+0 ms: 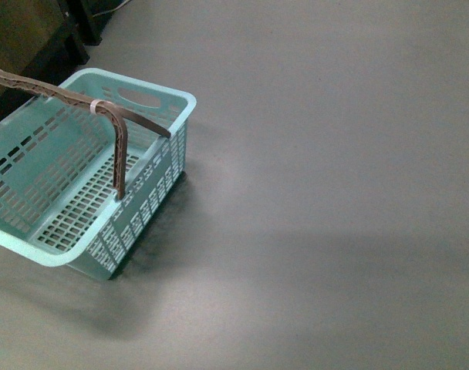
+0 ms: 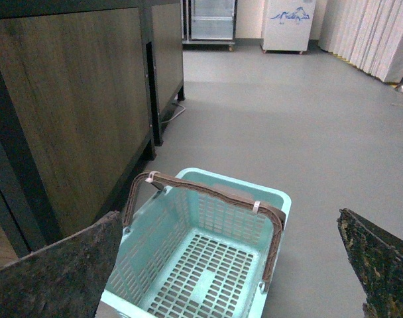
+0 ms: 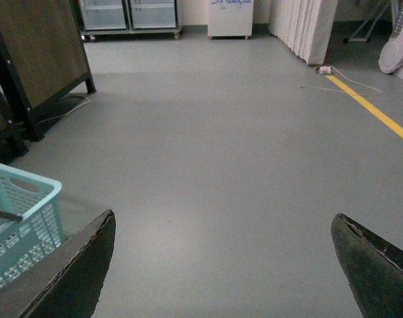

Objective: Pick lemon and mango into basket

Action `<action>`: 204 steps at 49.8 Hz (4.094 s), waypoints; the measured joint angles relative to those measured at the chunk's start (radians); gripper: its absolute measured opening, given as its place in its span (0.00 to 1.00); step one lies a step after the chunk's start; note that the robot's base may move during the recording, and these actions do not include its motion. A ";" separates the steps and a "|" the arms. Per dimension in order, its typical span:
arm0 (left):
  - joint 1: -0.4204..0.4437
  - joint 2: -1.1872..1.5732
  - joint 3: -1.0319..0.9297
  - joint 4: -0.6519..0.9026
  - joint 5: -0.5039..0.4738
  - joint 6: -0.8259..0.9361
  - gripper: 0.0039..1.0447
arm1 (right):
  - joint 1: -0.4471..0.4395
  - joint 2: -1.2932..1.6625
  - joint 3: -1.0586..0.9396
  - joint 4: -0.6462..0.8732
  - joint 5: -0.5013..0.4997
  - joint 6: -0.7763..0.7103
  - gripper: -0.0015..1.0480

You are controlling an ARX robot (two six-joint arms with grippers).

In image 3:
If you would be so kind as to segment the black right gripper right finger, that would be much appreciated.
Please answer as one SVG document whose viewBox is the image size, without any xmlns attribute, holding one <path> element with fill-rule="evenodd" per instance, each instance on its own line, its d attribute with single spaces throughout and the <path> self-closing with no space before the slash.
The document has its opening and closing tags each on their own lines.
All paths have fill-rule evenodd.
<svg viewBox="0 0 403 318">
<path fill-rule="evenodd" d="M 362 316 L 403 317 L 403 250 L 342 213 L 331 237 Z"/>
</svg>

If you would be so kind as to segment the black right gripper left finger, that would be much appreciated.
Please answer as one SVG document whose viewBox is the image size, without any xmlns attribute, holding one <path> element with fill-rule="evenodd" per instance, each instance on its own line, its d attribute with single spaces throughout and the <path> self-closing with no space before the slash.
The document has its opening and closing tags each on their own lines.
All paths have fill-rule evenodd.
<svg viewBox="0 0 403 318">
<path fill-rule="evenodd" d="M 91 317 L 109 270 L 116 221 L 106 210 L 0 289 L 0 317 Z"/>
</svg>

